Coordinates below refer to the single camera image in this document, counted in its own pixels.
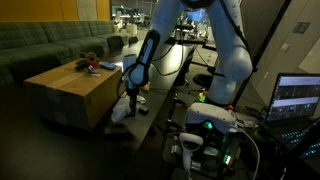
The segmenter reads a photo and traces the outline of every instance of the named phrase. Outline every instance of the white bag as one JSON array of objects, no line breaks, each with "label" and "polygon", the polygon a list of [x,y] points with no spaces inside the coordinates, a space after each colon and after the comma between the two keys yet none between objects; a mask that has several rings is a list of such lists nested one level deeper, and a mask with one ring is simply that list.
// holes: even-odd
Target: white bag
[{"label": "white bag", "polygon": [[130,99],[128,96],[125,98],[121,98],[116,106],[112,110],[111,114],[111,120],[113,122],[119,122],[121,119],[123,119],[127,114],[130,113],[130,107],[129,107]]}]

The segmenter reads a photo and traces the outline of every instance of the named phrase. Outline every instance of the electronic device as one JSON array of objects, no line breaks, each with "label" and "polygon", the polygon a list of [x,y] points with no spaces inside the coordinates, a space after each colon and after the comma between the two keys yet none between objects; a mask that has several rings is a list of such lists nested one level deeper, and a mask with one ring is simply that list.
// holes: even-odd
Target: electronic device
[{"label": "electronic device", "polygon": [[[311,117],[320,99],[320,74],[279,73],[265,119],[270,134],[288,149],[314,127]],[[300,158],[320,155],[320,140]]]},{"label": "electronic device", "polygon": [[199,147],[203,144],[203,139],[200,136],[194,134],[181,133],[179,135],[179,140],[181,141],[181,145],[183,148],[183,167],[186,171],[190,171],[192,153],[198,150]]},{"label": "electronic device", "polygon": [[205,9],[197,9],[195,11],[188,11],[187,12],[187,21],[193,21],[193,22],[198,22],[201,23],[204,21],[207,13]]},{"label": "electronic device", "polygon": [[236,126],[236,117],[232,111],[222,109],[218,106],[206,103],[193,103],[187,110],[185,126],[188,132],[193,127],[201,125],[203,122],[212,123],[212,129],[216,129],[221,134],[230,132],[230,128]]},{"label": "electronic device", "polygon": [[111,63],[108,63],[108,62],[105,62],[105,61],[99,62],[99,65],[100,65],[101,68],[107,69],[107,70],[114,70],[116,68],[115,64],[111,64]]}]

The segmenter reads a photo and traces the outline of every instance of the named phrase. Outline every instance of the green sofa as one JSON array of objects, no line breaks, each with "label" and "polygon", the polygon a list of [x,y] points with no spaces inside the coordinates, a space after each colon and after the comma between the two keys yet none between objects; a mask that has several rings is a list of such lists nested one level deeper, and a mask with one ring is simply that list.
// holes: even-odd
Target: green sofa
[{"label": "green sofa", "polygon": [[[0,23],[0,86],[13,84],[12,63],[56,56],[61,64],[78,59],[90,47],[109,51],[107,38],[115,32],[113,21],[2,22]],[[129,36],[121,35],[124,44]]]}]

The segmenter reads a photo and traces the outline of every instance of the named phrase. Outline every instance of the lamp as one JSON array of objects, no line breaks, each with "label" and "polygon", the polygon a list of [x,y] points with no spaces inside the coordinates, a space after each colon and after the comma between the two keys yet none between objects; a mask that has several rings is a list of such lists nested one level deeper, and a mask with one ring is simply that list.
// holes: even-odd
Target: lamp
[{"label": "lamp", "polygon": [[208,27],[208,33],[209,33],[208,42],[214,42],[214,38],[213,38],[211,27]]},{"label": "lamp", "polygon": [[130,36],[138,34],[137,25],[136,24],[128,24],[126,27],[126,32],[128,34],[130,34]]}]

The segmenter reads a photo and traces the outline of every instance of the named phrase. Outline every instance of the laptop screen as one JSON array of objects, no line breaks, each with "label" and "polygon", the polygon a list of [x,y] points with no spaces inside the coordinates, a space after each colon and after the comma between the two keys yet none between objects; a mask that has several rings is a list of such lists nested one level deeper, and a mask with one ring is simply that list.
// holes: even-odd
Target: laptop screen
[{"label": "laptop screen", "polygon": [[320,74],[279,73],[266,123],[313,116],[320,98]]}]

